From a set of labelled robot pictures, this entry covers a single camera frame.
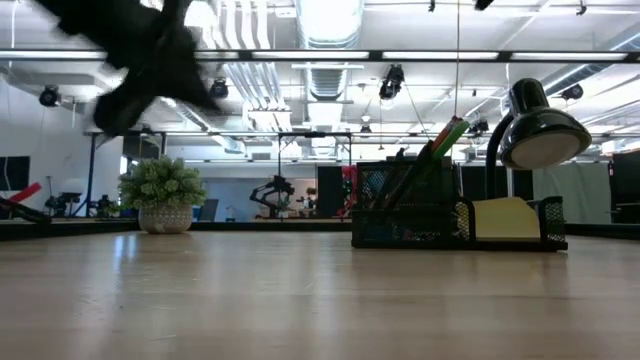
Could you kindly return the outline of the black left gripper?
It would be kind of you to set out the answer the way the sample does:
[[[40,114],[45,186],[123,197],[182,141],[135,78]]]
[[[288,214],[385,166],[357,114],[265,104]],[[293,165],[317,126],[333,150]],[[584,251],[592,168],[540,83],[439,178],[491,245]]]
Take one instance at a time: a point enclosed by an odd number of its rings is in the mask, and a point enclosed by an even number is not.
[[[220,107],[195,64],[195,41],[185,26],[189,1],[168,0],[160,9],[131,3],[119,12],[124,34],[107,49],[106,62],[126,71],[121,87],[98,97],[94,124],[107,136],[125,135],[150,105],[168,95],[205,111]]]

